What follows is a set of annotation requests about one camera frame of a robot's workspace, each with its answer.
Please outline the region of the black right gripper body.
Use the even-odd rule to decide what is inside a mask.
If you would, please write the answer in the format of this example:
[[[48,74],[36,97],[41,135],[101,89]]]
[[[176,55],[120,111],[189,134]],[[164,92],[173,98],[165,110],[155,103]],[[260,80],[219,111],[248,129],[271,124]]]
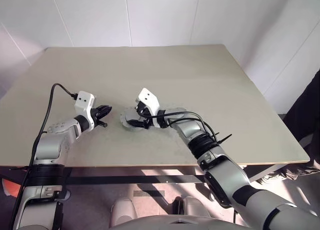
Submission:
[[[150,126],[153,126],[153,119],[151,117],[152,114],[145,104],[140,103],[140,113],[137,114],[140,117],[140,121],[146,122],[146,129],[148,129]]]

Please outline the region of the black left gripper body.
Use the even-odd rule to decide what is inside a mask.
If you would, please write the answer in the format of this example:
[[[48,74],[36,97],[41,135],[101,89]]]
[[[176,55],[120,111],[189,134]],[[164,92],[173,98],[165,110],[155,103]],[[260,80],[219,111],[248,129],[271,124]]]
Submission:
[[[90,111],[90,115],[93,119],[94,127],[101,126],[106,128],[108,126],[106,122],[103,122],[101,120],[103,117],[99,117],[99,111],[97,110],[97,108],[92,108]]]

